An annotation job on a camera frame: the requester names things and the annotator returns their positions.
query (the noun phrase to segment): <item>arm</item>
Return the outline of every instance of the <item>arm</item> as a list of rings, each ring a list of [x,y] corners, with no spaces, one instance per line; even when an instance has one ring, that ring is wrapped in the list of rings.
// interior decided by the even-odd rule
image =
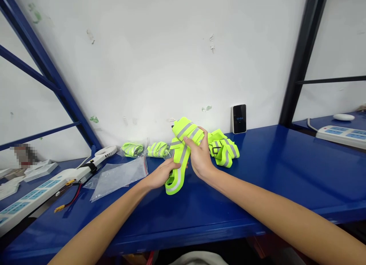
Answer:
[[[189,138],[194,172],[293,247],[320,264],[364,264],[366,246],[333,223],[295,202],[214,167],[207,131],[200,146]]]
[[[168,159],[78,232],[49,264],[95,264],[133,210],[152,189],[161,187],[180,164]]]

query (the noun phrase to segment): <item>reflective safety belt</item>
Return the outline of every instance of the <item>reflective safety belt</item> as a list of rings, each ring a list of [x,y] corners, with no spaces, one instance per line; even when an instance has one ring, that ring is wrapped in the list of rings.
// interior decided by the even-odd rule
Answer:
[[[215,158],[216,164],[230,168],[233,159],[240,157],[238,146],[230,139],[215,140],[209,144],[210,154]]]
[[[174,169],[165,183],[165,190],[168,195],[177,193],[183,186],[184,174],[191,154],[191,149],[185,144],[183,138],[188,137],[199,146],[204,137],[203,131],[185,117],[175,121],[172,130],[176,137],[173,138],[170,149],[174,149],[173,160],[175,163],[180,163],[181,167]]]
[[[168,144],[165,142],[155,142],[148,146],[148,156],[164,158],[169,152]]]
[[[174,121],[172,130],[176,137],[172,139],[170,149],[174,150],[174,162],[180,163],[181,167],[174,169],[165,183],[165,190],[168,195],[177,193],[183,186],[184,174],[191,154],[191,149],[183,140],[184,137],[192,139],[197,146],[201,144],[204,138],[204,132],[185,117],[182,117],[179,121]],[[233,163],[232,159],[239,157],[239,150],[234,142],[228,139],[220,129],[208,133],[207,140],[210,154],[216,159],[216,163],[230,168]]]
[[[123,150],[126,157],[136,157],[144,150],[144,146],[136,142],[127,142],[123,144],[121,150]]]

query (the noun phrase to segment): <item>black metal post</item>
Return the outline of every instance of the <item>black metal post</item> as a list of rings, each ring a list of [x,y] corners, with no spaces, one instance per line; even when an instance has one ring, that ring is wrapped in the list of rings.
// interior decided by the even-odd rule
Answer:
[[[297,84],[297,82],[305,79],[325,4],[326,0],[307,0],[305,4],[294,60],[279,118],[279,124],[287,128],[291,126],[302,89],[302,85]]]
[[[349,76],[349,77],[338,77],[338,78],[327,78],[327,79],[316,79],[316,80],[297,81],[296,84],[305,85],[305,84],[350,82],[350,81],[366,81],[366,75],[363,75],[363,76]]]

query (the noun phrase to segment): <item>red wire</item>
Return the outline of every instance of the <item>red wire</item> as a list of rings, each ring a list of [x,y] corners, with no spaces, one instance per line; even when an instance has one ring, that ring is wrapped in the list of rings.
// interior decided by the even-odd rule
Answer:
[[[79,196],[79,193],[80,193],[81,186],[82,186],[82,184],[80,183],[74,198],[71,200],[70,203],[66,204],[65,207],[70,206],[77,199],[77,197]]]

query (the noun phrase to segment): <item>person's right hand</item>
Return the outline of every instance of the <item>person's right hand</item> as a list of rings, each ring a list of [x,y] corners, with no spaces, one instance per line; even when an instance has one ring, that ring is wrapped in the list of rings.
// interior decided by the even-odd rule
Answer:
[[[199,128],[203,130],[205,134],[199,146],[197,146],[194,141],[188,137],[184,137],[184,142],[191,148],[192,168],[196,175],[202,179],[204,177],[208,177],[216,168],[212,164],[210,157],[207,131],[202,127]]]

